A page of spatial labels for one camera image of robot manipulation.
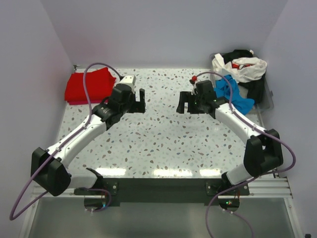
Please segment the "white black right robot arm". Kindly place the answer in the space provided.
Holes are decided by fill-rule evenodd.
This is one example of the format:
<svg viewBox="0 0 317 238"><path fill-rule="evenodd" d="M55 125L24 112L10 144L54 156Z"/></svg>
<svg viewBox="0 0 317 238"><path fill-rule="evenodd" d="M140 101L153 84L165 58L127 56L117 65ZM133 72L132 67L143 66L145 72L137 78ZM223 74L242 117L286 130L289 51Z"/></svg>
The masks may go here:
<svg viewBox="0 0 317 238"><path fill-rule="evenodd" d="M217 97L209 80L198 82L194 91L182 91L176 112L184 114L185 104L190 114L208 114L231 129L245 144L243 162L221 177L227 186L240 184L283 164L279 133L252 123L225 97Z"/></svg>

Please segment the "red t-shirt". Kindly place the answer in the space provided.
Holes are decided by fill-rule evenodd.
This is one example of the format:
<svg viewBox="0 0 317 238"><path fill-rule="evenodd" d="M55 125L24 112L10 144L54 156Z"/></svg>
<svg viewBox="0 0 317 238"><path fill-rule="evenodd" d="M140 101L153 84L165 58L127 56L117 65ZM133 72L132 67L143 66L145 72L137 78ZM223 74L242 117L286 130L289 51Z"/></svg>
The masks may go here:
<svg viewBox="0 0 317 238"><path fill-rule="evenodd" d="M87 100L83 84L84 73L73 73L69 78L65 93L65 101ZM108 68L98 69L86 74L86 87L90 101L103 100L112 93L116 78L111 75Z"/></svg>

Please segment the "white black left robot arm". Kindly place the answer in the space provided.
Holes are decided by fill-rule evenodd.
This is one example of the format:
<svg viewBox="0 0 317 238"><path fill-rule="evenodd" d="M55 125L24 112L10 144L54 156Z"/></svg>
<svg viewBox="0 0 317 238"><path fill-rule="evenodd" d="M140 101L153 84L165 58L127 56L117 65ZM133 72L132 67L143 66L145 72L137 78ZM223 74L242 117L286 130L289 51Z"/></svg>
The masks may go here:
<svg viewBox="0 0 317 238"><path fill-rule="evenodd" d="M118 123L126 113L144 113L145 90L140 89L136 100L131 86L119 83L110 97L94 106L84 121L64 139L44 150L32 153L31 178L53 196L59 196L68 188L101 188L103 177L94 169L70 172L73 159L96 137Z"/></svg>

